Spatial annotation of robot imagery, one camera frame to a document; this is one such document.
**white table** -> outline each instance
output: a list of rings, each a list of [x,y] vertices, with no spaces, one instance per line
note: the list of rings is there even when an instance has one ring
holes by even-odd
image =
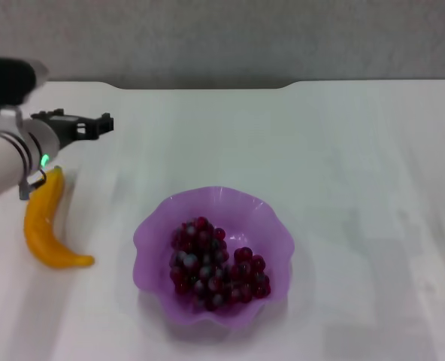
[[[97,263],[38,264],[1,196],[0,360],[445,361],[445,81],[49,83],[24,111],[54,108],[115,119],[54,162],[77,179],[59,234]],[[296,241],[288,301],[235,332],[171,325],[132,282],[136,226],[208,185],[264,199]]]

